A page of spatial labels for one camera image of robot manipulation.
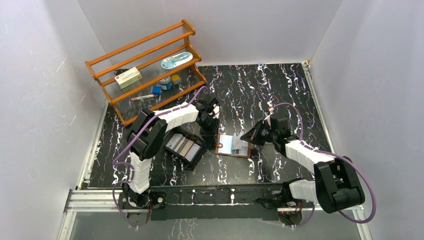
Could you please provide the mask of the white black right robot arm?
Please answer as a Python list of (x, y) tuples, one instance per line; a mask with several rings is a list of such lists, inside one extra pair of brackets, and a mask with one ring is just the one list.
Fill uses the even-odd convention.
[(287, 118), (261, 119), (241, 136), (241, 140), (257, 146), (271, 143), (277, 152), (312, 173), (313, 180), (298, 178), (282, 184), (276, 198), (286, 206), (295, 207), (305, 200), (319, 204), (330, 214), (365, 202), (364, 190), (354, 168), (339, 157), (303, 145), (289, 130)]

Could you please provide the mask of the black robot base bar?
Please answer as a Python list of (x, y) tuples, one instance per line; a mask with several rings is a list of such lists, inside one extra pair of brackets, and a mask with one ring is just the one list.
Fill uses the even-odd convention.
[(147, 221), (175, 219), (259, 219), (297, 225), (302, 221), (300, 200), (277, 199), (282, 183), (153, 186), (141, 198), (123, 188), (116, 199), (128, 217), (146, 214)]

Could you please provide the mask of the silver VIP credit card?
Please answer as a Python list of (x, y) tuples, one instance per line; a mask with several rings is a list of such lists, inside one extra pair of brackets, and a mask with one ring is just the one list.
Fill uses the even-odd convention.
[(232, 151), (238, 151), (238, 150), (242, 150), (242, 149), (248, 149), (249, 148), (249, 143), (247, 141), (244, 141), (241, 139), (241, 136), (243, 135), (243, 133), (237, 134), (234, 133), (232, 140), (231, 140), (231, 150)]

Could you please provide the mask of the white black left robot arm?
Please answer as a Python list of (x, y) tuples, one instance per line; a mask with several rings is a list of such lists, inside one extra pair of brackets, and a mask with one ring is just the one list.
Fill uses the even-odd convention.
[(149, 203), (150, 167), (153, 157), (165, 147), (194, 165), (202, 154), (218, 146), (220, 104), (209, 101), (183, 102), (164, 110), (141, 111), (126, 129), (130, 155), (130, 181), (122, 188), (137, 208)]

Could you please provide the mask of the orange leather card holder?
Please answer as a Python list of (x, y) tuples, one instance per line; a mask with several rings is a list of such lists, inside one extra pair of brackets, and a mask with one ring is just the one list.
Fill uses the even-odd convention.
[(231, 150), (233, 135), (218, 134), (218, 146), (215, 149), (217, 155), (232, 156), (237, 158), (248, 159), (251, 157), (251, 145), (249, 143), (248, 149)]

